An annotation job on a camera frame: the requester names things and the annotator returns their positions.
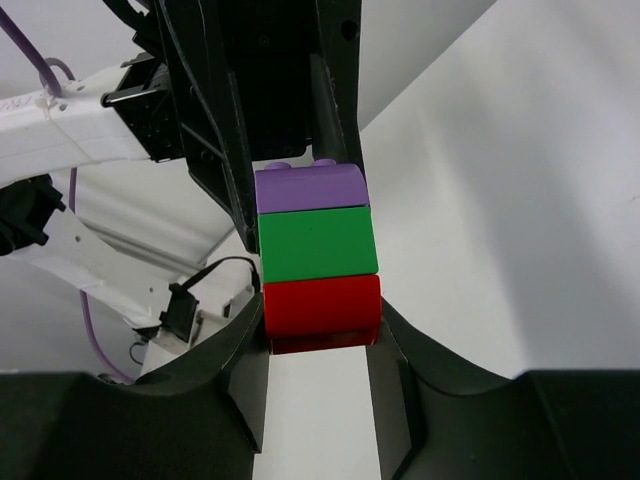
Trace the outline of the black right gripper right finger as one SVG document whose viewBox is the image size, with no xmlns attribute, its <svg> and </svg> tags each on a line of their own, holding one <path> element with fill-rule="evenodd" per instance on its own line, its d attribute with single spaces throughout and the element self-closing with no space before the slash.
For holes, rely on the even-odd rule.
<svg viewBox="0 0 640 480">
<path fill-rule="evenodd" d="M 367 366 L 385 479 L 635 479 L 639 374 L 533 370 L 513 379 L 382 307 Z"/>
</svg>

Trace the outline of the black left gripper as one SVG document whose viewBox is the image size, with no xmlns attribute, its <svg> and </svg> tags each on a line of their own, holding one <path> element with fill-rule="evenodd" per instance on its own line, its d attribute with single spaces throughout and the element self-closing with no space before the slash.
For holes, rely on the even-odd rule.
<svg viewBox="0 0 640 480">
<path fill-rule="evenodd" d="M 364 173 L 357 1 L 111 1 L 140 55 L 104 103 L 150 157 L 195 183 L 258 251 L 250 163 L 298 157 Z"/>
</svg>

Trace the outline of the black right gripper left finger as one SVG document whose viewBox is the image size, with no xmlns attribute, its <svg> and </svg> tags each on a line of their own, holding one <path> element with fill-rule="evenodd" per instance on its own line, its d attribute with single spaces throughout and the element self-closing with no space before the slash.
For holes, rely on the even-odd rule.
<svg viewBox="0 0 640 480">
<path fill-rule="evenodd" d="M 1 378 L 5 479 L 249 479 L 264 438 L 263 302 L 131 385 L 86 373 Z"/>
</svg>

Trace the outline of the purple curved lego brick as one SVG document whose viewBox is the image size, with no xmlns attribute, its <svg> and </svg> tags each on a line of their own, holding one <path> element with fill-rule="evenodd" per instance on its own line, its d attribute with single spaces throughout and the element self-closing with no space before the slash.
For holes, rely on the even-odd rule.
<svg viewBox="0 0 640 480">
<path fill-rule="evenodd" d="M 369 205 L 364 175 L 355 164 L 321 159 L 292 167 L 273 162 L 256 171 L 254 179 L 260 215 Z"/>
</svg>

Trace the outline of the green lego brick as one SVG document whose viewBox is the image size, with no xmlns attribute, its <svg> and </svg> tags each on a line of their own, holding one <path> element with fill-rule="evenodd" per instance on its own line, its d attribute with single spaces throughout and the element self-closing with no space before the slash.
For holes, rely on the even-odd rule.
<svg viewBox="0 0 640 480">
<path fill-rule="evenodd" d="M 258 233 L 266 283 L 378 272 L 367 206 L 264 214 Z"/>
</svg>

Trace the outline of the red curved lego brick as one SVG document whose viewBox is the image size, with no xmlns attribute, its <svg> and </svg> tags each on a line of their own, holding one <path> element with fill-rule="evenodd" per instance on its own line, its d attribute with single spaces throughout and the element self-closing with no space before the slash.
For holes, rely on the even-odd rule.
<svg viewBox="0 0 640 480">
<path fill-rule="evenodd" d="M 274 355 L 376 342 L 382 319 L 376 275 L 268 283 L 264 319 Z"/>
</svg>

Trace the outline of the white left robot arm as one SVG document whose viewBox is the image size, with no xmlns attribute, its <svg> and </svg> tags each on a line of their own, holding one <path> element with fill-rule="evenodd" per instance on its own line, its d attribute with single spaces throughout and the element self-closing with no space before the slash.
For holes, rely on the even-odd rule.
<svg viewBox="0 0 640 480">
<path fill-rule="evenodd" d="M 367 345 L 358 1 L 111 1 L 140 51 L 1 104 L 1 254 L 121 317 L 143 372 L 250 300 L 272 354 Z"/>
</svg>

